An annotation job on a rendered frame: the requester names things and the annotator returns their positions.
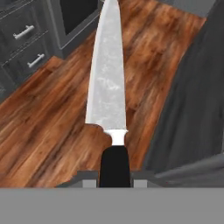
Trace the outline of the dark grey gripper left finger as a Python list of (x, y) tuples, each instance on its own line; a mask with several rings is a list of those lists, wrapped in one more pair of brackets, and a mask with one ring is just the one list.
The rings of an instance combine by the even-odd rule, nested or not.
[(98, 171), (78, 171), (68, 181), (58, 185), (58, 188), (96, 188), (98, 186)]

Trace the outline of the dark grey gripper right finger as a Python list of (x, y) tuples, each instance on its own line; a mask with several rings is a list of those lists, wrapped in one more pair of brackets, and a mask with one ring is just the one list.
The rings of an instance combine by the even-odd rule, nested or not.
[(133, 188), (152, 188), (163, 186), (163, 183), (150, 171), (132, 171), (130, 176), (131, 186)]

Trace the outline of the black-handled steel kitchen knife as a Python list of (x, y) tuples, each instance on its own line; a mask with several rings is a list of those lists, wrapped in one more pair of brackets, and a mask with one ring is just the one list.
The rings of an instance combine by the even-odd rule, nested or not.
[(95, 35), (85, 120), (111, 138), (101, 155), (100, 187), (131, 187), (124, 78), (120, 7), (118, 0), (105, 0)]

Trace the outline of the dark grey drawer front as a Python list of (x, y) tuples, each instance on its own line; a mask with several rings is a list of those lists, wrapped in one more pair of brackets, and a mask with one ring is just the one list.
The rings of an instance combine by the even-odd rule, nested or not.
[[(45, 57), (34, 67), (29, 68), (27, 62), (33, 62), (39, 53)], [(27, 47), (20, 50), (11, 59), (3, 63), (3, 69), (17, 86), (32, 76), (53, 56), (53, 43), (48, 31), (35, 38)]]
[[(31, 36), (15, 40), (27, 25), (34, 25)], [(46, 15), (41, 0), (19, 0), (0, 12), (0, 63), (9, 59), (20, 47), (47, 31)]]

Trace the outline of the grey oven with dark window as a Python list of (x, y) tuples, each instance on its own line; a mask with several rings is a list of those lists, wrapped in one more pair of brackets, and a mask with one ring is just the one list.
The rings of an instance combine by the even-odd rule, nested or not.
[(54, 55), (65, 59), (98, 25), (104, 0), (45, 0)]

